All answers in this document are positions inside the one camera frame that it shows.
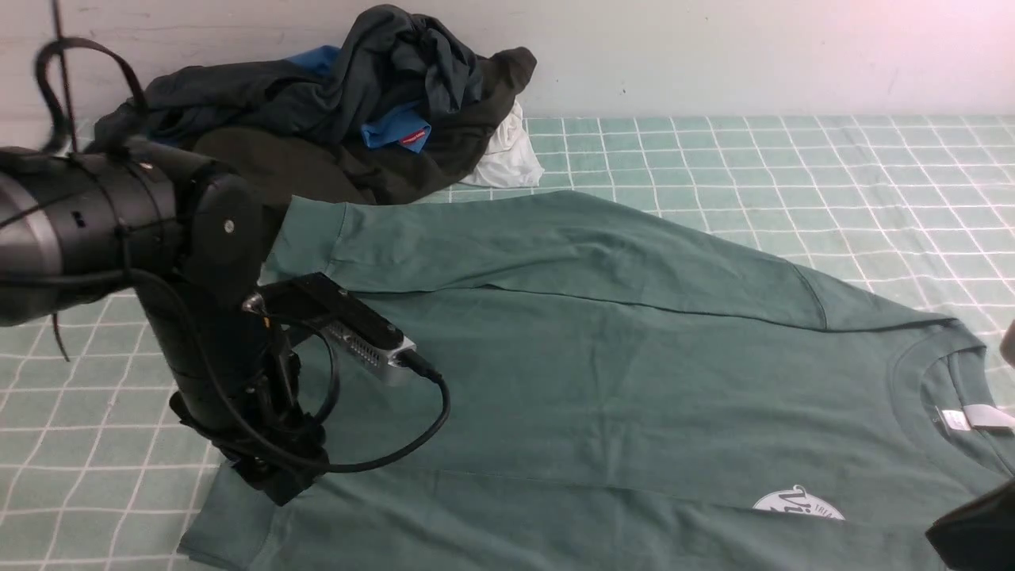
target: black cable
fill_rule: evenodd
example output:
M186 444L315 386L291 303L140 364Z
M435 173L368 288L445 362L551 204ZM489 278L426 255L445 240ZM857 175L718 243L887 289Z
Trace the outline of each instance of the black cable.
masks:
M232 420L235 421L235 423L240 426L240 428L243 429L243 431L246 432L251 438L256 440L261 446L263 446L265 450L269 452L271 456L273 456L276 460L283 460L299 467L312 470L318 470L324 473L331 473L331 474L351 474L357 472L371 471L382 467L386 467L392 462L398 461L404 458L405 456L411 454L417 448L425 444L430 438L432 438L433 435L436 434L438 430L441 430L441 427L444 426L445 422L448 420L448 416L451 413L451 396L449 395L448 391L448 384L445 382L443 377L441 377L438 374L435 374L435 371L432 371L432 368L430 368L430 371L427 371L427 373L430 375L430 377L428 378L441 389L441 415L436 418L435 421L433 421L433 423L429 426L429 428L426 429L425 432L416 437L416 439L413 440L412 442L380 458L376 458L374 460L369 460L366 462L357 462L352 465L332 465L324 462L315 462L313 460L308 460L307 458L303 458L301 456L290 454L284 449L276 446L270 440L261 435L261 433L254 430L254 427L252 427L243 418L243 415L240 414L240 411L238 411L236 408L232 405L232 401L229 399L229 396L226 395L225 388L222 386L221 381L218 379L218 376L215 375L215 371L211 365L210 359L208 358L208 354L204 351L204 347L202 347L201 344L198 343L197 341L197 335L196 335L197 326L194 324L194 318L191 317L190 313L187 311L187 307L184 305L183 300L180 298L180 295L177 294L176 290L174 290L173 287L171 287L171 285L164 279L153 273L141 269L131 269L131 275L135 278L140 278L140 280L147 281L149 283L157 285L157 287L163 289L168 294L170 299L173 301L173 304L177 306L177 313L181 318L181 320L183 322L184 329L191 334L189 337L191 341L194 343L194 347L197 350L199 357L201 358L201 362L204 365L204 368L208 374L208 378L211 380L211 384L215 389L215 394L218 396L219 400L222 401L222 405L225 407L225 410L229 413L229 416L232 417Z
M60 17L60 0L50 2L50 10L53 12L53 31L57 41L65 40L63 34L63 21ZM64 83L64 102L67 104L67 119L70 121L70 148L75 153L77 146L77 121L74 119L74 101L70 97L70 72L67 70L67 52L60 52L60 74Z
M211 365L211 360L208 357L207 352L205 352L204 347L198 342L197 325L194 324L194 318L191 317L190 312L187 310L187 306L184 305L183 300L180 298L180 294L173 289L172 285L168 284L164 279L158 275L145 271L143 269L130 268L129 273L131 278L135 281L144 281L157 285L170 296L170 300L176 306L176 312L178 317L183 322L184 330L188 332L188 338L194 344L194 349L197 350L198 356L201 359L201 363L208 374L208 378L211 381L212 386L215 389L216 396L221 400L222 405L225 407L226 412L232 417L232 420L240 426L240 428L247 433L252 439L257 441L261 446L265 448L271 457L276 460L282 460L285 462L293 463L299 467L318 470L324 473L331 474L352 474L357 472L367 472L376 470L379 468L386 467L392 462L396 462L405 456L411 454L420 446L425 444L434 434L441 430L448 417L451 414L451 396L449 394L448 384L445 382L444 377L442 377L428 363L426 363L419 355L415 352L406 352L402 354L403 363L406 367L409 367L412 371L416 372L420 376L428 379L433 384L437 385L441 390L441 414L437 416L436 420L418 437L416 437L412 442L406 444L402 448L376 458L374 460L365 462L357 462L351 465L332 465L324 462L315 462L313 460L308 460L301 456L296 456L295 454L290 454L284 449L276 446L270 440L257 432L240 414L235 406L232 405L232 401L229 399L228 395L225 392L225 388L222 386L221 380L215 374L214 367ZM15 285L15 287L42 287L42 288L66 288L71 287L71 285L92 285L96 283L109 283L122 281L124 277L123 270L111 270L104 272L86 273L82 275L68 275L68 276L57 276L57 277L28 277L28 276L16 276L16 275L4 275L0 274L0 285Z
M124 271L111 269L93 271L79 275L20 275L0 273L0 285L11 288L91 288L94 285L108 285L123 282Z
M328 385L328 395L325 396L324 402L318 409L317 414L314 415L314 423L317 426L324 424L324 421L327 420L328 417L331 415L332 411L335 410L335 406L338 404L339 395L342 390L342 381L339 378L338 367L335 366L335 361L336 361L335 350L332 348L331 342L328 341L328 338L325 336L324 332L320 328L312 324L309 324L307 322L303 322L302 319L294 319L283 315L277 315L274 313L259 312L258 315L266 317L272 322L278 322L282 326L288 326L290 328L302 328L308 332L310 332L312 336L321 340L324 343L325 349L328 350L328 360L331 362L331 372L328 374L328 377L331 379L331 381Z
M55 40L43 46L43 48L39 51L39 54L36 56L36 82L39 84L39 90L43 94L43 101L46 102L46 109L50 113L50 120L53 122L53 129L50 132L50 140L48 140L46 144L43 145L43 148L40 149L40 152L45 154L54 154L63 149L63 147L67 144L69 132L74 128L73 125L68 125L67 115L60 106L60 99L58 99L56 93L53 92L53 87L50 85L50 80L47 76L47 70L49 69L50 62L53 61L53 58L72 48L92 50L113 58L113 60L117 62L117 65L120 66L120 71L123 72L124 79L127 81L127 86L130 88L131 97L134 99L134 123L122 129L121 133L118 135L118 139L107 141L109 146L119 146L128 136L135 134L135 131L137 130L135 127L139 127L144 121L144 118L148 115L148 101L144 96L144 90L141 88L141 82L138 81L137 75L134 73L130 64L127 63L127 60L123 59L101 44L92 42L91 40L85 40L84 38L64 38L62 40Z

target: black wire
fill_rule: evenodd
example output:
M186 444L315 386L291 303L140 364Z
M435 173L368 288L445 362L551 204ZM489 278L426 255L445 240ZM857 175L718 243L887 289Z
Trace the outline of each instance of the black wire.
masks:
M94 285L107 285L123 282L124 271L111 269L93 271L78 275L20 275L15 273L0 273L0 285L11 288L91 288Z
M25 208L24 210L21 210L20 212L11 215L10 217L6 218L5 220L0 221L0 229L3 229L5 227L7 227L8 225L16 222L17 220L20 220L22 218L26 218L26 217L30 216L31 214L35 214L36 212L38 212L40 210L49 208L50 206L52 206L54 204L57 204L59 202L63 202L64 200L73 198L73 197L77 196L78 194L81 194L82 192L85 192L85 191L71 192L71 193L65 194L63 196L58 196L56 198L52 198L50 200L47 200L46 202L41 202L39 204L36 204L31 208Z
M63 21L60 16L60 0L50 2L50 10L53 12L53 30L56 32L57 41L64 40ZM67 70L67 52L60 52L60 74L64 83L64 102L67 104L67 118L70 121L70 148L75 153L77 146L77 121L74 119L74 102L70 97L70 74Z
M176 306L176 313L181 319L184 326L184 330L188 333L188 338L194 344L194 349L197 351L198 356L201 359L202 366L208 374L208 379L211 381L212 387L215 389L216 396L221 400L222 405L225 407L226 412L232 417L232 420L240 426L240 428L247 433L252 439L257 441L258 444L264 447L265 451L269 453L269 456L274 457L276 460L282 462L289 462L299 467L318 470L324 473L331 474L352 474L357 472L366 472L376 470L379 468L386 467L392 462L396 462L405 456L411 454L420 446L425 444L434 434L441 430L445 422L448 420L451 414L451 396L448 390L448 384L445 382L441 375L436 374L435 371L430 369L427 372L426 378L429 379L433 384L437 385L441 389L441 414L437 416L436 420L418 437L416 437L412 442L406 444L402 448L376 458L374 460L365 462L357 462L351 465L332 465L324 462L315 462L313 460L308 460L301 456L296 456L291 454L284 449L276 446L270 440L257 432L240 414L235 406L232 405L232 401L229 399L228 395L225 392L225 388L222 386L221 380L215 374L214 368L211 365L211 360L208 357L207 352L204 347L198 342L197 337L197 325L194 324L194 318L191 317L187 306L184 305L183 300L180 298L180 294L173 289L172 285L168 284L164 279L158 275L145 271L143 269L129 268L129 274L134 282L144 281L156 285L156 287L165 291L168 295L170 300ZM87 273L83 275L66 275L66 276L44 276L44 277L28 277L28 276L18 276L18 275L5 275L0 274L0 285L15 285L15 287L41 287L41 288L67 288L73 287L73 285L94 285L99 283L110 283L122 281L124 278L123 270L110 270L94 273Z
M259 312L258 315L266 317L272 322L278 322L282 326L289 326L290 328L302 328L311 333L315 338L324 342L325 349L328 350L328 361L331 363L331 372L328 377L331 379L328 385L328 395L325 396L324 402L321 404L321 408L318 409L317 414L314 415L314 423L317 426L324 424L325 420L331 415L332 411L335 410L335 406L338 404L339 394L342 390L342 381L339 378L338 367L335 366L335 350L332 349L331 342L325 336L321 328L318 328L312 324L303 322L301 319L294 319L286 317L284 315L277 315L274 313L263 313Z
M180 298L180 295L177 294L176 290L174 290L173 287L171 287L171 285L164 279L153 273L141 269L132 268L131 275L135 278L139 278L139 280L141 281L147 281L149 283L155 284L157 285L158 288L161 288L165 291L165 293L172 300L173 304L177 306L176 307L177 314L183 322L185 331L189 333L188 337L194 344L194 348L195 350L197 350L197 353L201 358L201 362L205 368L205 371L208 374L208 378L211 380L211 384L215 389L215 394L222 402L222 405L225 407L225 410L229 413L229 416L232 417L232 420L235 421L236 425L239 425L240 428L243 429L243 431L247 433L251 438L256 440L261 446L263 446L265 451L269 452L270 455L274 457L276 460L282 460L299 467L331 474L351 474L357 472L371 471L382 467L386 467L392 462L398 461L404 458L405 456L411 454L417 448L425 444L430 438L432 438L433 435L436 434L438 430L441 430L441 427L444 426L445 422L448 420L448 416L451 413L451 396L449 395L448 391L448 384L445 382L444 378L441 377L439 375L431 375L432 378L430 378L429 380L432 381L435 385L437 385L437 387L441 389L441 415L436 418L435 421L433 421L433 423L429 426L429 428L426 429L425 432L423 432L421 435L416 437L415 440L406 444L402 448L399 448L398 450L388 455L376 458L374 460L369 460L366 462L357 462L352 465L332 465L324 462L315 462L314 460L308 460L307 458L303 458L301 456L296 456L295 454L291 454L285 451L284 449L276 446L270 440L261 435L261 433L257 432L254 429L254 427L252 427L244 419L243 415L240 414L240 411L236 410L235 406L232 405L232 401L229 399L229 396L225 392L225 387L222 386L221 381L215 374L214 368L211 365L211 361L208 358L207 352L205 352L204 347L202 347L202 345L197 341L198 340L197 326L194 324L194 318L191 317L190 313L187 310L187 306L184 305L183 300Z
M50 112L50 119L53 122L53 129L50 132L50 140L43 145L42 149L40 149L40 152L45 154L54 154L63 149L63 147L67 144L68 133L72 130L72 126L68 125L67 115L60 106L60 99L58 99L56 93L53 92L53 87L50 86L50 80L47 76L47 70L49 69L50 62L53 61L53 58L72 48L92 50L113 58L113 60L120 66L120 71L123 72L124 79L127 80L127 86L130 87L131 96L134 99L134 121L136 125L129 125L122 129L118 139L109 141L110 146L119 146L128 136L135 134L134 132L136 129L133 127L140 126L144 118L148 115L148 101L144 96L144 90L141 88L141 82L138 81L137 75L134 73L134 70L131 69L127 60L123 59L101 44L92 42L91 40L85 40L84 38L64 38L62 40L54 40L53 42L43 46L43 48L39 50L39 54L36 56L36 82L39 84L39 90L43 94L43 101L46 102L46 109Z
M63 356L64 361L70 363L70 356L67 355L67 346L64 345L63 336L60 334L60 314L50 314L50 325L53 327L53 337L57 341L57 348L60 349L60 355Z

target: green t-shirt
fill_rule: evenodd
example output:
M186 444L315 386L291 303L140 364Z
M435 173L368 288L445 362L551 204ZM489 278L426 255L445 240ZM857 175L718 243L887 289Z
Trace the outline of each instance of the green t-shirt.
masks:
M220 471L181 549L227 569L937 569L923 533L1012 477L984 348L786 260L576 193L297 199L269 279L323 271L443 372L452 416L396 465L283 508ZM313 410L328 361L301 350ZM332 461L438 412L351 360Z

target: t-shirt sleeve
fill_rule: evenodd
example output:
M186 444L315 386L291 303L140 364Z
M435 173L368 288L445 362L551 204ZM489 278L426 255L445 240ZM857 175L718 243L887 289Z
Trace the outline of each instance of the t-shirt sleeve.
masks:
M499 288L818 331L928 319L784 259L574 192L406 206L296 198L265 279L312 271L358 293Z

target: white label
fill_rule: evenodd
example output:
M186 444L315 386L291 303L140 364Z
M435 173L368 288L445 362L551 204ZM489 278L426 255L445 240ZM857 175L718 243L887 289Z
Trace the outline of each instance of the white label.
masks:
M942 411L941 418L948 425L948 428L952 430L972 430L972 427L969 426L969 419L966 419L965 413L961 411Z

